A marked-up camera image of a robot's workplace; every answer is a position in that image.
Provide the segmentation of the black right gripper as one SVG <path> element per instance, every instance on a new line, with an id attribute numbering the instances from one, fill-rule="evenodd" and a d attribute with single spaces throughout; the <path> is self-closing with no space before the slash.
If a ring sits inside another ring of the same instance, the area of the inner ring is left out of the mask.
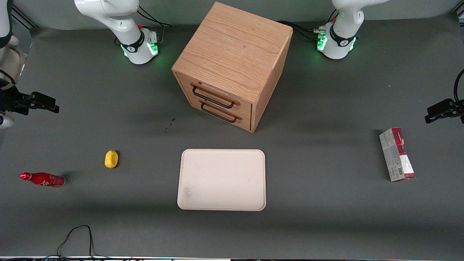
<path id="1" fill-rule="evenodd" d="M 59 113 L 59 106 L 56 105 L 56 99 L 42 94 L 40 92 L 32 92 L 33 103 L 24 99 L 25 94 L 22 94 L 16 86 L 8 89 L 0 90 L 0 113 L 5 115 L 7 111 L 16 112 L 22 115 L 28 115 L 30 109 L 42 109 Z"/>

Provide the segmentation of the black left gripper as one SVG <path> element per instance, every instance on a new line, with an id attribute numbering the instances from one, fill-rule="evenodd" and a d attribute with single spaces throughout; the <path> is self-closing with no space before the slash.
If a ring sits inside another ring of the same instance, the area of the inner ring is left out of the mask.
<path id="1" fill-rule="evenodd" d="M 458 102 L 457 108 L 453 99 L 444 99 L 430 107 L 428 107 L 427 115 L 425 116 L 426 124 L 433 123 L 439 119 L 459 117 L 461 123 L 464 124 L 464 105 L 463 102 Z"/>

